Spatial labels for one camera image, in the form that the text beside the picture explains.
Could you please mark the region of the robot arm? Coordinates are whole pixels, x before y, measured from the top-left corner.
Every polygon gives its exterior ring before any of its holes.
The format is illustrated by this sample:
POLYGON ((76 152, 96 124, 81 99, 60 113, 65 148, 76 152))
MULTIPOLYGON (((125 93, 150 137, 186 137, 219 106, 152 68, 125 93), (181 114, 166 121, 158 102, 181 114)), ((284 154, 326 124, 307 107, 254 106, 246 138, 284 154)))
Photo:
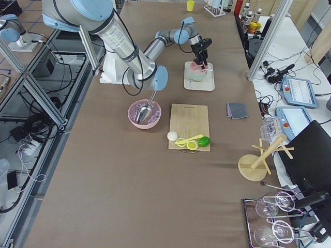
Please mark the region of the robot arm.
POLYGON ((129 67, 125 73, 132 87, 139 90, 163 90, 168 83, 166 67, 156 64, 156 58, 169 43, 189 42, 194 62, 207 66, 210 38, 203 39, 193 17, 182 20, 179 29, 161 30, 142 52, 133 41, 121 18, 115 18, 112 1, 42 1, 44 24, 54 29, 77 33, 84 27, 89 34, 99 36, 105 45, 129 67))

